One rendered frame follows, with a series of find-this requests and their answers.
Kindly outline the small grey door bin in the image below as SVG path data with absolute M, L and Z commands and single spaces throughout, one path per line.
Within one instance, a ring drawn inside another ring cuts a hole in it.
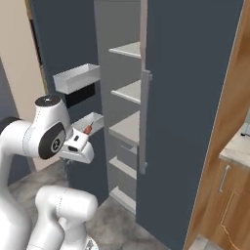
M 84 131 L 88 125 L 92 126 L 89 136 L 94 135 L 100 131 L 104 126 L 104 116 L 95 112 L 91 112 L 83 118 L 77 120 L 72 124 L 72 127 L 78 131 Z

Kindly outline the grey freezer shelf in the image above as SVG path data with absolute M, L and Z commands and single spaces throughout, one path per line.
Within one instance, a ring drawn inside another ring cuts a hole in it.
M 140 141 L 139 128 L 140 113 L 137 111 L 111 126 L 109 133 L 126 144 L 137 146 Z
M 136 59 L 139 59 L 141 57 L 139 42 L 134 42 L 116 48 L 111 48 L 108 51 L 113 54 L 128 56 Z
M 135 81 L 122 88 L 111 91 L 112 95 L 123 98 L 135 104 L 141 103 L 141 81 Z

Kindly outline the dark blue freezer door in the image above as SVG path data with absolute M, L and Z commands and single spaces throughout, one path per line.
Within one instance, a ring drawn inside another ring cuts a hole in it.
M 99 63 L 94 0 L 30 0 L 30 5 L 47 89 L 54 94 L 54 75 Z M 92 163 L 65 165 L 68 184 L 104 202 L 108 198 L 104 131 L 94 133 L 90 143 L 95 153 Z

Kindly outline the dark blue fridge door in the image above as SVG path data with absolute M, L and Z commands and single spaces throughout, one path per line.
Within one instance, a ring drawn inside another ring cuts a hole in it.
M 183 250 L 244 0 L 147 0 L 146 172 L 137 223 Z

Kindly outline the wooden fridge side panel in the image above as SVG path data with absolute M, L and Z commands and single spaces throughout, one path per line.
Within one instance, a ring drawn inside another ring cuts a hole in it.
M 210 138 L 183 250 L 204 250 L 203 248 L 192 249 L 191 245 L 196 243 L 199 239 L 206 238 L 201 234 L 201 226 L 210 193 L 218 170 L 220 169 L 220 161 L 224 160 L 228 163 L 242 167 L 240 163 L 229 159 L 228 156 L 222 155 L 222 153 L 228 150 L 227 144 L 233 136 L 237 134 L 238 130 L 240 130 L 249 108 L 250 0 L 244 0 L 230 56 L 228 72 L 221 93 L 216 120 Z

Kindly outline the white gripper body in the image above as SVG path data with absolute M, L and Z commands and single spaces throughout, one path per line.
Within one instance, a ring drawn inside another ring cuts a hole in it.
M 90 164 L 94 159 L 94 150 L 90 143 L 87 143 L 83 148 L 75 146 L 63 146 L 59 151 L 59 157 Z

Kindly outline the large grey door bin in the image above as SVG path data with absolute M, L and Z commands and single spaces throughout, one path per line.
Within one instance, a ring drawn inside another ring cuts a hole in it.
M 58 92 L 72 94 L 101 79 L 100 67 L 86 63 L 53 76 Z

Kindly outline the brown kebab skewer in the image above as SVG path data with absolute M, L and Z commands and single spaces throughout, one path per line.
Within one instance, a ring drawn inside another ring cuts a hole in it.
M 83 133 L 89 135 L 92 131 L 93 124 L 94 124 L 94 121 L 84 129 Z

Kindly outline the wooden cupboard door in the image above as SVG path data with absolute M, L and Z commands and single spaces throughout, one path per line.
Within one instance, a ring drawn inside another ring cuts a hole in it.
M 230 170 L 223 192 L 218 188 L 225 171 Z M 223 250 L 250 250 L 250 171 L 220 161 L 220 169 L 213 184 L 201 234 Z

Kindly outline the grey freezer drawer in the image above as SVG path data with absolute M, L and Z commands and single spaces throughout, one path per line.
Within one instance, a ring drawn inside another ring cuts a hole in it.
M 127 179 L 118 179 L 109 196 L 122 205 L 132 214 L 136 214 L 137 182 Z
M 134 180 L 137 179 L 137 149 L 134 146 L 132 148 L 121 146 L 109 163 Z

